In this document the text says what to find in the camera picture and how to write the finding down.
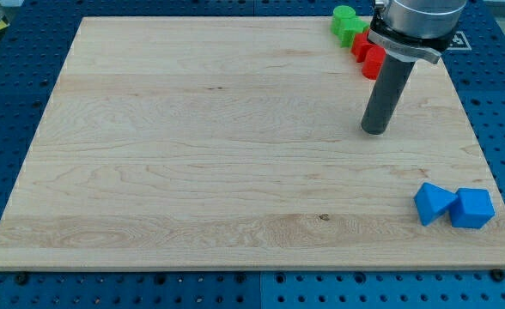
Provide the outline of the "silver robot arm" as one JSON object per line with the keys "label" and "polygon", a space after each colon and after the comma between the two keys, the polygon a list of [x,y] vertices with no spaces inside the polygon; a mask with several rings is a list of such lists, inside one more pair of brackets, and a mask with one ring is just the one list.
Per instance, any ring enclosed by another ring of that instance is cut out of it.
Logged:
{"label": "silver robot arm", "polygon": [[466,0],[374,0],[368,41],[399,61],[437,64],[465,6]]}

